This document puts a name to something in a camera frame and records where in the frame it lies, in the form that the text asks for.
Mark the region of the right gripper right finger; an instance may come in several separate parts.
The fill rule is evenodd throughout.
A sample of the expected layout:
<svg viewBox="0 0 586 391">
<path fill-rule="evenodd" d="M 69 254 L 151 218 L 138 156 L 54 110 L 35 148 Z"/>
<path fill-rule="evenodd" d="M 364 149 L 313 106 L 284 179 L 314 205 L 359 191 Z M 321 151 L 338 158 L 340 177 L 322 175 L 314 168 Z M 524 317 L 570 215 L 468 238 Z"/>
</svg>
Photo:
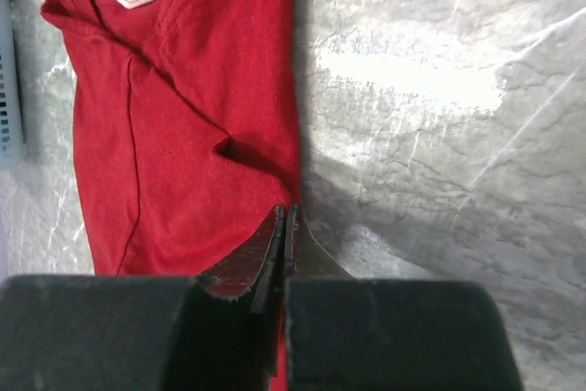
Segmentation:
<svg viewBox="0 0 586 391">
<path fill-rule="evenodd" d="M 291 390 L 519 390 L 501 314 L 480 285 L 355 278 L 312 236 L 298 205 L 285 235 Z"/>
</svg>

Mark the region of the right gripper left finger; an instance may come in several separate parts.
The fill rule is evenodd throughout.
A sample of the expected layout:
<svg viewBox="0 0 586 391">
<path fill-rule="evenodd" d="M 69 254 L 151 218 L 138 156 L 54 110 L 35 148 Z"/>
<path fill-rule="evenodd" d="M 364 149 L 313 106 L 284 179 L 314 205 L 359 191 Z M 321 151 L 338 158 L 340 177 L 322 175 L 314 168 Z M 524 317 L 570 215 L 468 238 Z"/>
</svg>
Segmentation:
<svg viewBox="0 0 586 391">
<path fill-rule="evenodd" d="M 285 210 L 194 277 L 10 277 L 4 390 L 266 390 L 277 374 Z"/>
</svg>

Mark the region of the red t shirt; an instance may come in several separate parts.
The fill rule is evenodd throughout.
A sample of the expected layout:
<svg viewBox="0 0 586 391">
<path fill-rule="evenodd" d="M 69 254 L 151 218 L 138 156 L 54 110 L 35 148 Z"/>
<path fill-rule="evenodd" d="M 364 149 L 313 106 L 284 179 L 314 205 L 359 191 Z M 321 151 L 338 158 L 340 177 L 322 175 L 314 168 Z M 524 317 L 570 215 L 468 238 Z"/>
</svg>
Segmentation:
<svg viewBox="0 0 586 391">
<path fill-rule="evenodd" d="M 301 197 L 294 0 L 45 0 L 97 277 L 197 276 Z"/>
</svg>

